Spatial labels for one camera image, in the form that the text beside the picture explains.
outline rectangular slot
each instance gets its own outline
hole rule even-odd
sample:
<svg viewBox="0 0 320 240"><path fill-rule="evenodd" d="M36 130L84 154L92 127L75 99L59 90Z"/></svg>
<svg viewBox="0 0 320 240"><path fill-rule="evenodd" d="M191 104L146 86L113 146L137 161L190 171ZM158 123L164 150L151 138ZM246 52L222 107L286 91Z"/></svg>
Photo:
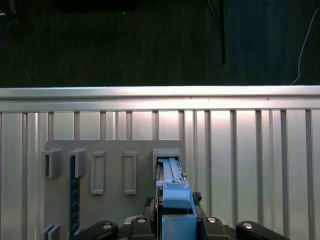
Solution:
<svg viewBox="0 0 320 240"><path fill-rule="evenodd" d="M44 156L45 161L45 175L49 176L49 155Z"/></svg>
<svg viewBox="0 0 320 240"><path fill-rule="evenodd" d="M137 152L125 152L124 154L124 194L137 193Z"/></svg>
<svg viewBox="0 0 320 240"><path fill-rule="evenodd" d="M60 175L61 149L51 149L42 153L45 175L54 178Z"/></svg>
<svg viewBox="0 0 320 240"><path fill-rule="evenodd" d="M105 152L96 151L92 155L91 175L90 175L91 193L101 195L105 192Z"/></svg>

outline gray plastic board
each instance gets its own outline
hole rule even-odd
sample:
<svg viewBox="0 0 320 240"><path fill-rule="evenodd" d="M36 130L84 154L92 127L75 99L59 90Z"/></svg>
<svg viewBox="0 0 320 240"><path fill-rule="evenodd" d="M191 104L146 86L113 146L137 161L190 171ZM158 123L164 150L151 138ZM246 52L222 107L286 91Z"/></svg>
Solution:
<svg viewBox="0 0 320 240"><path fill-rule="evenodd" d="M60 239L69 231L70 158L80 176L80 224L87 228L109 220L121 226L141 215L146 197L156 192L157 156L178 157L185 170L185 145L178 140L53 140L42 153L44 226L60 225Z"/></svg>

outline silver bolt head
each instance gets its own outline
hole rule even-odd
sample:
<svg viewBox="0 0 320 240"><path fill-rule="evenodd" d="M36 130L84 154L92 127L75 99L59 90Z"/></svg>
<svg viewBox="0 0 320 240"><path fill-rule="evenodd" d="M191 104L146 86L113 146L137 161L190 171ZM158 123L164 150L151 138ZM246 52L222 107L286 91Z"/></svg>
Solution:
<svg viewBox="0 0 320 240"><path fill-rule="evenodd" d="M217 221L214 217L208 217L206 220L211 224L214 224Z"/></svg>
<svg viewBox="0 0 320 240"><path fill-rule="evenodd" d="M246 229L253 229L254 228L254 226L252 226L250 223L247 223L247 222L242 224L242 226L244 226Z"/></svg>
<svg viewBox="0 0 320 240"><path fill-rule="evenodd" d="M110 229L111 228L111 224L107 223L105 225L102 226L104 229Z"/></svg>

